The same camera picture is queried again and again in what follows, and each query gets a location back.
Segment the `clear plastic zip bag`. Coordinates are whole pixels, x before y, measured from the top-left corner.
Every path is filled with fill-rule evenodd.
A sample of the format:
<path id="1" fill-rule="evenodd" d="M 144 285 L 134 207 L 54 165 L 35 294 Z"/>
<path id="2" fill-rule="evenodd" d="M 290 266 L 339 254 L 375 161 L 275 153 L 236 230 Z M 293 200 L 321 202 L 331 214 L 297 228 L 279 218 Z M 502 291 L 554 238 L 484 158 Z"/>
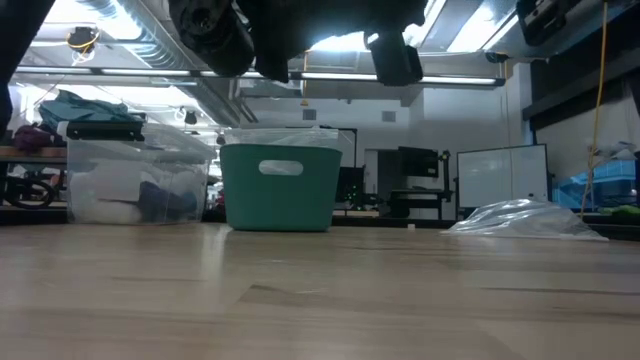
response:
<path id="1" fill-rule="evenodd" d="M 578 215 L 548 201 L 516 199 L 485 205 L 442 234 L 451 236 L 608 242 Z"/>

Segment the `black computer case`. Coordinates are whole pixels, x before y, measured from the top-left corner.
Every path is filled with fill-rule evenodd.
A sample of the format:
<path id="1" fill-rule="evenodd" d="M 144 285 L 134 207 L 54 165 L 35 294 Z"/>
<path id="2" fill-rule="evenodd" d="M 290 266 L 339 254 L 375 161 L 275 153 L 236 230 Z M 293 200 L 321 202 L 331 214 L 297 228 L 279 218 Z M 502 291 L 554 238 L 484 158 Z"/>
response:
<path id="1" fill-rule="evenodd" d="M 364 168 L 341 167 L 335 200 L 337 203 L 359 203 L 364 194 Z"/>

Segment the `long ceiling light strip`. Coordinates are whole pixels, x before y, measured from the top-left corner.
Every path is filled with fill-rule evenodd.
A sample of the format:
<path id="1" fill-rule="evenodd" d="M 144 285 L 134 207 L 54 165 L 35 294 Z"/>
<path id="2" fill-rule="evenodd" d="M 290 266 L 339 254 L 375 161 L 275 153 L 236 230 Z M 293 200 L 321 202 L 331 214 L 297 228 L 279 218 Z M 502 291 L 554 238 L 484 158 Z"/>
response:
<path id="1" fill-rule="evenodd" d="M 171 69 L 130 69 L 99 67 L 61 67 L 61 66 L 18 66 L 16 74 L 45 75 L 92 75 L 92 76 L 131 76 L 161 78 L 221 78 L 213 71 L 204 70 L 171 70 Z M 291 80 L 304 81 L 354 81 L 376 82 L 375 74 L 327 73 L 327 72 L 290 72 Z M 423 76 L 418 84 L 425 85 L 465 85 L 465 86 L 503 86 L 504 78 L 482 78 L 461 76 Z"/>

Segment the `wooden bench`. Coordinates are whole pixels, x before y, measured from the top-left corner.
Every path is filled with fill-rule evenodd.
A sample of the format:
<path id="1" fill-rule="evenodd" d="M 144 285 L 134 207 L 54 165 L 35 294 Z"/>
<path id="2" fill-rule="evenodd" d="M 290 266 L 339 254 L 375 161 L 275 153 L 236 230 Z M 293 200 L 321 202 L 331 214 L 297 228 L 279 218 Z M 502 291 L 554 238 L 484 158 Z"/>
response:
<path id="1" fill-rule="evenodd" d="M 43 147 L 36 151 L 22 151 L 12 146 L 0 146 L 0 163 L 65 164 L 67 149 Z"/>

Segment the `green object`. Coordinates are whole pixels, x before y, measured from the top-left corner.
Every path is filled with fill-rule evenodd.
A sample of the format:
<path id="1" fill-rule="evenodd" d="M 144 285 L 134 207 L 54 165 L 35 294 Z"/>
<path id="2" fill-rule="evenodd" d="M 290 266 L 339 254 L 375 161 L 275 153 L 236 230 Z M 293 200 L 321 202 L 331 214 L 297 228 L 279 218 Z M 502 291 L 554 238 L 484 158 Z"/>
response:
<path id="1" fill-rule="evenodd" d="M 602 207 L 599 213 L 613 218 L 630 219 L 640 221 L 640 207 L 636 205 L 618 205 L 614 207 Z"/>

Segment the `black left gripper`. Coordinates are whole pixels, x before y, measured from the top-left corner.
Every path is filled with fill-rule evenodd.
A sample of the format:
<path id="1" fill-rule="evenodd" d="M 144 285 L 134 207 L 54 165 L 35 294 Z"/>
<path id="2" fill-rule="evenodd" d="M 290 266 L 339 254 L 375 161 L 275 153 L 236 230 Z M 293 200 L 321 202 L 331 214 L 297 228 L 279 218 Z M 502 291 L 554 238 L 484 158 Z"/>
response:
<path id="1" fill-rule="evenodd" d="M 425 0 L 236 1 L 249 22 L 255 69 L 268 79 L 287 82 L 289 60 L 329 37 L 355 32 L 362 41 L 377 36 L 365 47 L 378 82 L 411 85 L 423 76 L 418 52 L 403 32 L 425 22 Z"/>

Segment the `green plastic bin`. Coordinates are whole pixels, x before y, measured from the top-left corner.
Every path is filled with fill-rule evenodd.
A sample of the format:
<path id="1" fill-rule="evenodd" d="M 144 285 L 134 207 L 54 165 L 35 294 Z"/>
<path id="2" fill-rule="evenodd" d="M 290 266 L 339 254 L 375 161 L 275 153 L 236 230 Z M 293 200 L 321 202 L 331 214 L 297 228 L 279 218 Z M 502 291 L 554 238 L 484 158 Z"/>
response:
<path id="1" fill-rule="evenodd" d="M 333 148 L 228 144 L 220 149 L 226 221 L 239 231 L 324 232 L 331 226 L 342 153 Z M 301 165 L 297 175 L 260 164 Z"/>

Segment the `purple bag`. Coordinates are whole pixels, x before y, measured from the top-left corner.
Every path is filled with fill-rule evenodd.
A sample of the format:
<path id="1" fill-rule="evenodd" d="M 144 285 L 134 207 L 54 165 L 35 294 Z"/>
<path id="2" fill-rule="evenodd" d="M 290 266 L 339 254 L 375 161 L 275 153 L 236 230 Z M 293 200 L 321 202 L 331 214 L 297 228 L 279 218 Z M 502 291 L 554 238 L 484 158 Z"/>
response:
<path id="1" fill-rule="evenodd" d="M 36 152 L 54 145 L 55 135 L 37 125 L 24 125 L 18 128 L 13 137 L 13 146 L 20 151 Z"/>

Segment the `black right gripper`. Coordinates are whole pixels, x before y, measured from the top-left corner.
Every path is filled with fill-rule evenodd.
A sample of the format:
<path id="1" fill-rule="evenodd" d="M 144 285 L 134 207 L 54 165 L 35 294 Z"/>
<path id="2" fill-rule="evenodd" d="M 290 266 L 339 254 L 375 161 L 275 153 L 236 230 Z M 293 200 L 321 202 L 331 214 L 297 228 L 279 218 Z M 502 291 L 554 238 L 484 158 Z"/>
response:
<path id="1" fill-rule="evenodd" d="M 566 15 L 580 0 L 517 0 L 525 43 L 540 46 L 566 25 Z"/>

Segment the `black computer monitor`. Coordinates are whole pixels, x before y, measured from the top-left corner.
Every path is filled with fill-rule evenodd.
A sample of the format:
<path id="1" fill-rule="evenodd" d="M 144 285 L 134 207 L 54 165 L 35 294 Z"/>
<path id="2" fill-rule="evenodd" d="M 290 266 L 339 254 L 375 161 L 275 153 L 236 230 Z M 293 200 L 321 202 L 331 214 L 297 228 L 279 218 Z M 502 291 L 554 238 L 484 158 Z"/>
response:
<path id="1" fill-rule="evenodd" d="M 431 149 L 399 147 L 401 171 L 405 176 L 439 177 L 439 153 Z"/>

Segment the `clear plastic storage box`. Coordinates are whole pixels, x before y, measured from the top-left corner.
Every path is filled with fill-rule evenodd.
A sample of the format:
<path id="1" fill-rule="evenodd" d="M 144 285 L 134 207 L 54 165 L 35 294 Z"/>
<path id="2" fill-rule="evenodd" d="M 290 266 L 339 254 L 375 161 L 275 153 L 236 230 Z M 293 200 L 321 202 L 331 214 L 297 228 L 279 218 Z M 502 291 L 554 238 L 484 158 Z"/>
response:
<path id="1" fill-rule="evenodd" d="M 74 121 L 67 143 L 71 223 L 164 225 L 199 222 L 214 148 L 172 126 Z"/>

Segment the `black standing desk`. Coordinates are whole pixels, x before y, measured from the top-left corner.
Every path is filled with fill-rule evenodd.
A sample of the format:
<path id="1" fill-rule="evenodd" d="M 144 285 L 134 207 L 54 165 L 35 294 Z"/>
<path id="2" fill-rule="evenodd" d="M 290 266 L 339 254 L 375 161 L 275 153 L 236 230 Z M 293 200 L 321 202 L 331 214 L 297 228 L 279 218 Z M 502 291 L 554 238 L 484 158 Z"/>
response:
<path id="1" fill-rule="evenodd" d="M 412 209 L 428 209 L 437 211 L 438 221 L 443 219 L 443 204 L 451 202 L 454 191 L 450 185 L 451 153 L 448 150 L 438 153 L 439 177 L 432 179 L 443 178 L 443 187 L 433 189 L 409 185 L 404 189 L 393 189 L 387 201 L 392 218 L 408 218 Z"/>

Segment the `teal cloth pile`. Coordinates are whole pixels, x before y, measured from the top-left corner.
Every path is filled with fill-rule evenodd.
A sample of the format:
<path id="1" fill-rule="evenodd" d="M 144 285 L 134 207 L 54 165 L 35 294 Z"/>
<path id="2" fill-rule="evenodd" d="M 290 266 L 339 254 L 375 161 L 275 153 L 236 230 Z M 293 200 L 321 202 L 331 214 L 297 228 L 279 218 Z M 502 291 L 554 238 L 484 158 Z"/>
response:
<path id="1" fill-rule="evenodd" d="M 38 112 L 41 124 L 52 130 L 57 130 L 61 122 L 145 122 L 143 117 L 131 114 L 123 103 L 88 100 L 66 90 L 60 90 L 53 100 L 43 101 Z"/>

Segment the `white whiteboard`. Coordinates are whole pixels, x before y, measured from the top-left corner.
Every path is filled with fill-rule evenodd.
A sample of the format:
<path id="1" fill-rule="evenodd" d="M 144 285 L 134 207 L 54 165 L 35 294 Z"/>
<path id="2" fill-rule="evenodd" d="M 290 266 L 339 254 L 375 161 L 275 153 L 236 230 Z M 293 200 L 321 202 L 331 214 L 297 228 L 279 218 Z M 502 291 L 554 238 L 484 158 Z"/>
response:
<path id="1" fill-rule="evenodd" d="M 462 209 L 508 200 L 550 199 L 545 145 L 460 152 L 456 157 L 458 206 Z"/>

